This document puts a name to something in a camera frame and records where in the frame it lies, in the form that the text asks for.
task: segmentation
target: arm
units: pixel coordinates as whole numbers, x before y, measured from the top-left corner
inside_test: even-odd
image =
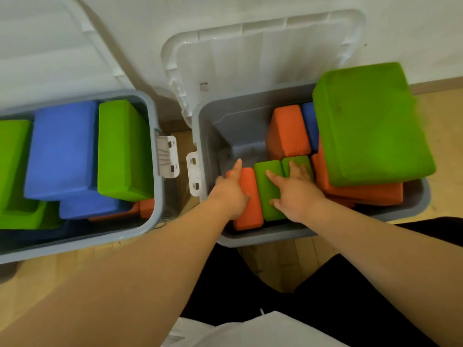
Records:
[[[271,203],[338,248],[415,326],[441,346],[463,344],[463,248],[327,200],[304,167],[267,171],[280,187]]]
[[[224,226],[246,207],[241,165],[205,202],[52,292],[0,334],[0,346],[159,346]]]

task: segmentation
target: white shirt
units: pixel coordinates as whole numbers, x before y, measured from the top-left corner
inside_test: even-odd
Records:
[[[245,322],[212,326],[178,318],[163,346],[172,347],[346,347],[345,344],[279,312]]]

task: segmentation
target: green yoga block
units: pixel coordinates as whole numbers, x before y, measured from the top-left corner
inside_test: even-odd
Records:
[[[30,121],[0,121],[0,216],[28,215],[37,210],[38,201],[24,198],[31,136]]]
[[[38,201],[37,210],[29,215],[0,215],[0,229],[55,229],[62,222],[59,218],[59,202]]]
[[[283,167],[283,175],[285,176],[285,178],[288,178],[290,174],[290,169],[289,169],[290,160],[293,160],[294,162],[296,162],[298,166],[306,166],[307,172],[310,175],[310,179],[312,179],[312,181],[315,181],[315,178],[313,177],[312,166],[310,165],[308,156],[287,157],[287,158],[282,159],[281,166]]]
[[[150,127],[127,100],[100,104],[98,192],[131,202],[154,197]]]
[[[397,183],[436,171],[399,63],[326,72],[313,103],[333,186]]]
[[[268,162],[254,164],[254,173],[256,174],[263,218],[265,221],[286,219],[283,213],[269,204],[271,199],[280,198],[280,189],[267,178],[267,175],[265,175],[266,170],[270,170],[276,175],[283,176],[283,169],[281,168],[281,162],[279,160],[270,160]]]

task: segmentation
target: hand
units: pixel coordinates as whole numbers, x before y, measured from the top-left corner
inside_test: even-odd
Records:
[[[272,183],[280,188],[281,196],[270,200],[270,205],[280,210],[289,220],[307,226],[307,217],[314,214],[315,206],[326,200],[323,192],[311,181],[305,166],[289,161],[289,178],[265,173]]]
[[[245,195],[239,186],[239,177],[243,161],[237,160],[227,179],[217,177],[215,186],[209,194],[208,200],[219,201],[227,209],[230,220],[238,219],[244,212],[249,201],[249,195]]]

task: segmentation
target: white wall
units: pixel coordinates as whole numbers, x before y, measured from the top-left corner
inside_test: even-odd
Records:
[[[347,65],[399,61],[410,84],[463,75],[463,0],[82,0],[125,57],[135,85],[169,95],[161,47],[179,32],[355,8],[367,19]],[[157,97],[160,120],[181,119],[178,105]]]

